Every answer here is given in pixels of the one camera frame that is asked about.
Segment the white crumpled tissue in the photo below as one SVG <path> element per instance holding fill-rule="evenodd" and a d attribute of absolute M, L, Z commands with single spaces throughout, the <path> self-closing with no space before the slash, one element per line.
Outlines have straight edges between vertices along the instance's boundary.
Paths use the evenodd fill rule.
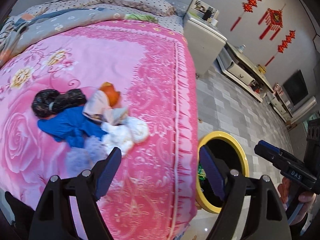
<path fill-rule="evenodd" d="M 117 147 L 121 151 L 121 155 L 127 155 L 135 146 L 140 144 L 149 136 L 149 127 L 144 120 L 128 116 L 118 125 L 111 125 L 108 122 L 103 122 L 100 128 L 106 132 L 101 137 L 102 145 L 106 153 Z"/>

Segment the white tv stand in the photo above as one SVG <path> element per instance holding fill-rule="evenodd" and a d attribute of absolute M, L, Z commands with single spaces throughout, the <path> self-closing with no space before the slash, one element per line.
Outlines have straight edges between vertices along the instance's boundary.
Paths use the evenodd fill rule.
<path fill-rule="evenodd" d="M 284 122 L 292 119 L 292 114 L 279 93 L 272 88 L 266 77 L 248 57 L 235 46 L 227 43 L 217 57 L 221 71 L 236 82 L 255 100 L 266 100 Z"/>

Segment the pink floral bedspread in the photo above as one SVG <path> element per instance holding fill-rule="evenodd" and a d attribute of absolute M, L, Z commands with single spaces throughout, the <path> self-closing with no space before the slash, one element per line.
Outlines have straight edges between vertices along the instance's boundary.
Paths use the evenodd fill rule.
<path fill-rule="evenodd" d="M 196 79 L 186 38 L 155 23 L 106 21 L 62 31 L 1 68 L 1 189 L 35 208 L 53 175 L 123 158 L 98 206 L 115 239 L 177 239 L 196 215 Z M 99 124 L 69 108 L 35 116 L 38 92 L 103 92 L 128 109 Z"/>

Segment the black television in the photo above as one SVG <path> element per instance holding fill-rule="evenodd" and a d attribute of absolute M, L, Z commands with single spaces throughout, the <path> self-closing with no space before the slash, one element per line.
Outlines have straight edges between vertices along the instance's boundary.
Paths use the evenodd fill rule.
<path fill-rule="evenodd" d="M 283 87 L 294 106 L 308 95 L 308 89 L 301 70 L 292 74 L 284 82 Z"/>

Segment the beige crumpled paper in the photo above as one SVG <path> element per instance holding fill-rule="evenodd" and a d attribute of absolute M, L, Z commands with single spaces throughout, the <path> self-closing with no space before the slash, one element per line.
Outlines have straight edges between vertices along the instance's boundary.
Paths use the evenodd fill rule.
<path fill-rule="evenodd" d="M 97 90 L 87 100 L 82 114 L 96 123 L 107 122 L 115 126 L 128 117 L 128 109 L 126 107 L 112 108 L 107 95 L 103 91 Z"/>

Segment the orange peel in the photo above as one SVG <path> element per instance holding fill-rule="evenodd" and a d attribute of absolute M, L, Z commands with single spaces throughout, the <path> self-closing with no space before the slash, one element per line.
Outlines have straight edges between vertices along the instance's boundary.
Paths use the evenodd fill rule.
<path fill-rule="evenodd" d="M 120 100 L 121 93 L 120 91 L 116 91 L 112 83 L 104 82 L 100 86 L 99 90 L 103 91 L 106 94 L 111 107 L 117 105 L 118 101 Z"/>

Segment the black plastic bag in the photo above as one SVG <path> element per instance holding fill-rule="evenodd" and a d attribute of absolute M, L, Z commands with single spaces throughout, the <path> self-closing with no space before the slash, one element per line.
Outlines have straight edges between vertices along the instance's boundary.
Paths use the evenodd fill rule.
<path fill-rule="evenodd" d="M 87 98 L 81 89 L 70 89 L 65 93 L 55 89 L 44 89 L 35 95 L 31 109 L 38 118 L 47 118 L 86 102 Z"/>

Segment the lower red knot decoration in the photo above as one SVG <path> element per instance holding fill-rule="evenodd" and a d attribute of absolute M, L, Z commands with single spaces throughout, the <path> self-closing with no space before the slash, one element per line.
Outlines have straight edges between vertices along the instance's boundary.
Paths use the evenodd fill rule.
<path fill-rule="evenodd" d="M 296 31 L 289 30 L 289 33 L 285 35 L 285 38 L 281 41 L 281 43 L 277 46 L 277 52 L 267 61 L 265 67 L 267 67 L 278 54 L 283 54 L 284 50 L 288 48 L 289 44 L 292 43 L 292 40 L 296 38 Z"/>

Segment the white bottle on stand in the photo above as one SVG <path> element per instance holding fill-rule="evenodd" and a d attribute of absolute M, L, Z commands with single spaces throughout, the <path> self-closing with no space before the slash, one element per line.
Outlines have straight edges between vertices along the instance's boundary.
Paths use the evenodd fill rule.
<path fill-rule="evenodd" d="M 246 46 L 243 44 L 243 45 L 240 45 L 239 47 L 238 47 L 238 51 L 240 52 L 240 53 L 243 53 L 244 52 L 244 50 L 245 50 L 245 48 L 246 48 Z"/>

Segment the white bedside cabinet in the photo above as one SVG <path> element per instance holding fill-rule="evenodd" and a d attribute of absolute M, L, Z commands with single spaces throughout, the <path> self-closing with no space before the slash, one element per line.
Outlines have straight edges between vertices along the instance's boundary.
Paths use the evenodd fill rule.
<path fill-rule="evenodd" d="M 183 32 L 194 61 L 196 74 L 203 76 L 226 45 L 227 38 L 217 27 L 189 12 L 183 18 Z"/>

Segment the red diamond knot decoration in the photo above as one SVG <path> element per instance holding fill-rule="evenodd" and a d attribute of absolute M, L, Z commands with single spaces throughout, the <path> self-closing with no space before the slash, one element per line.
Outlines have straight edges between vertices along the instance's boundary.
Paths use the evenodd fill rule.
<path fill-rule="evenodd" d="M 259 20 L 258 24 L 261 25 L 262 23 L 266 24 L 265 30 L 261 33 L 259 36 L 260 40 L 263 40 L 264 37 L 272 31 L 273 34 L 270 37 L 270 41 L 272 41 L 277 34 L 282 30 L 283 28 L 283 10 L 285 8 L 286 4 L 283 5 L 281 9 L 274 10 L 271 8 L 268 8 L 261 19 Z"/>

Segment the black bottle on cabinet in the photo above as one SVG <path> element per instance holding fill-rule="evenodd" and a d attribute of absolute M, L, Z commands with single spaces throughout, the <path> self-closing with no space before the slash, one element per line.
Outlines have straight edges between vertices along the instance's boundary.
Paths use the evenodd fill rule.
<path fill-rule="evenodd" d="M 208 9 L 206 10 L 206 12 L 204 13 L 204 15 L 202 16 L 202 19 L 204 21 L 207 21 L 211 15 L 212 15 L 212 12 L 213 12 L 213 8 L 212 7 L 208 7 Z"/>

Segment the red chinese knot decoration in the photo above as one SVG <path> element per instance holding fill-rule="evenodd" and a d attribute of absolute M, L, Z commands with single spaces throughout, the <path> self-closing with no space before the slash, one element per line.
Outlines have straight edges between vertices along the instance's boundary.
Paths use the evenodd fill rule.
<path fill-rule="evenodd" d="M 245 13 L 252 13 L 253 9 L 257 7 L 257 3 L 261 2 L 262 0 L 246 0 L 245 2 L 242 2 L 242 10 L 243 12 L 240 14 L 240 16 L 236 19 L 236 21 L 233 23 L 233 25 L 230 28 L 230 31 L 233 31 L 234 28 L 239 24 L 242 17 Z"/>

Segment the grey floral quilt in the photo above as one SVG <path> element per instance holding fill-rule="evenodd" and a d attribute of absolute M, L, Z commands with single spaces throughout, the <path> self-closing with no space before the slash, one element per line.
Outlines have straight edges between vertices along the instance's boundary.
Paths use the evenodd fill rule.
<path fill-rule="evenodd" d="M 157 23 L 158 19 L 145 14 L 125 14 L 107 8 L 66 9 L 36 16 L 31 20 L 20 18 L 1 44 L 1 66 L 32 44 L 76 27 L 104 21 L 137 20 Z"/>

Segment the polka dot pillow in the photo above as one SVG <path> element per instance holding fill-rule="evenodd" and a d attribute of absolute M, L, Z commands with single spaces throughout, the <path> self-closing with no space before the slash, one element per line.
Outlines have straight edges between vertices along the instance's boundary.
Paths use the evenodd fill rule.
<path fill-rule="evenodd" d="M 113 0 L 113 3 L 163 17 L 176 13 L 175 7 L 165 0 Z"/>

